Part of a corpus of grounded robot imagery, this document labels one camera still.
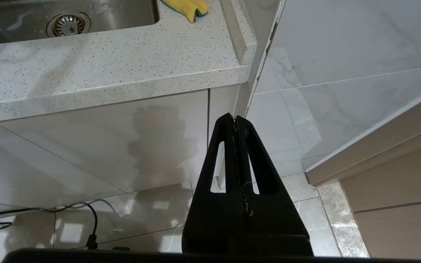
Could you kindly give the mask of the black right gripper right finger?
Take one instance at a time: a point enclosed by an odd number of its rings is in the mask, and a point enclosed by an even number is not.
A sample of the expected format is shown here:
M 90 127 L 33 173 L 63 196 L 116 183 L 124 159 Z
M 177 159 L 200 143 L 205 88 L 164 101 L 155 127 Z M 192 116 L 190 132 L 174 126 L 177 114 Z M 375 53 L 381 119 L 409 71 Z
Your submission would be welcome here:
M 253 124 L 238 118 L 239 186 L 250 251 L 313 256 L 310 236 Z

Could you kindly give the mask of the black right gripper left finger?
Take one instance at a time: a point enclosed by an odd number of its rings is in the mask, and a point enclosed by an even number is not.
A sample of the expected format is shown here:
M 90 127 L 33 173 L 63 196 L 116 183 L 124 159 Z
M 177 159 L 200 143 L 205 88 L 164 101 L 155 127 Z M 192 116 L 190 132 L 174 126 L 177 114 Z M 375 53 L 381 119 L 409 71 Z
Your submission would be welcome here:
M 248 158 L 239 139 L 238 123 L 230 113 L 215 123 L 193 200 L 182 233 L 185 254 L 225 254 L 228 241 L 244 230 L 248 212 L 244 184 L 249 182 Z M 224 146 L 225 193 L 211 191 L 219 146 Z

